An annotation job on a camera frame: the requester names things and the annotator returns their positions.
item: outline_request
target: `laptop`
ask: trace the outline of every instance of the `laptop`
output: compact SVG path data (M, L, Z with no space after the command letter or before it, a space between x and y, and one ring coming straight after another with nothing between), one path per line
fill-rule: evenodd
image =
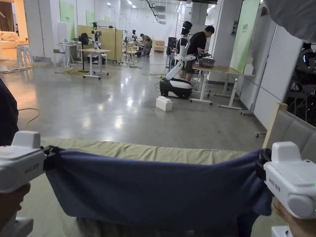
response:
M66 38L63 38L63 40L64 40L65 44L67 44L67 45L73 45L74 44L74 43L68 42L68 40Z

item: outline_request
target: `white foam block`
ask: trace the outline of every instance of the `white foam block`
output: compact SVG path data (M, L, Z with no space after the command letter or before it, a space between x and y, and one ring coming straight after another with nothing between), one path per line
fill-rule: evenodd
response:
M172 102L170 99L167 99L164 96L159 96L156 99L156 107L158 107L164 111L169 111L172 109Z

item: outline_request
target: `mattress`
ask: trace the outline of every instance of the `mattress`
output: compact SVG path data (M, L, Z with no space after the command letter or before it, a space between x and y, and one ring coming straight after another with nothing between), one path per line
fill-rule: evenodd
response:
M41 144L123 159L196 164L215 164L232 160L246 153L242 151L153 147L55 137L43 137ZM18 213L18 216L34 219L34 229L30 234L32 237L205 236L205 233L156 231L69 217L60 207L45 175L34 179L31 185L31 191L24 198L22 211ZM270 236L271 226L278 224L282 225L284 222L276 214L271 217L259 217L254 225L252 236Z

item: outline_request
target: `cream sofa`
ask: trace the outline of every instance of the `cream sofa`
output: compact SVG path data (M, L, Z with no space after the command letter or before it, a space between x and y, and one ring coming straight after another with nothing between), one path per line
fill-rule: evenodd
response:
M21 44L20 37L16 32L0 31L2 49L14 49Z

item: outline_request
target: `yellow cable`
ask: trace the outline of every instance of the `yellow cable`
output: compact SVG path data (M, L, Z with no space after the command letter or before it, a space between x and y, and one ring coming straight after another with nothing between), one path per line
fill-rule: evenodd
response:
M27 130L27 131L28 131L28 128L27 128L28 124L29 124L30 122L32 122L34 119L36 119L36 118L40 115L40 111L39 111L38 109L35 109L35 108L19 109L18 111L23 111L23 110L28 110L28 109L36 110L39 114L38 114L35 118L33 118L33 119L31 119L30 121L27 122L27 124L26 124L26 130Z

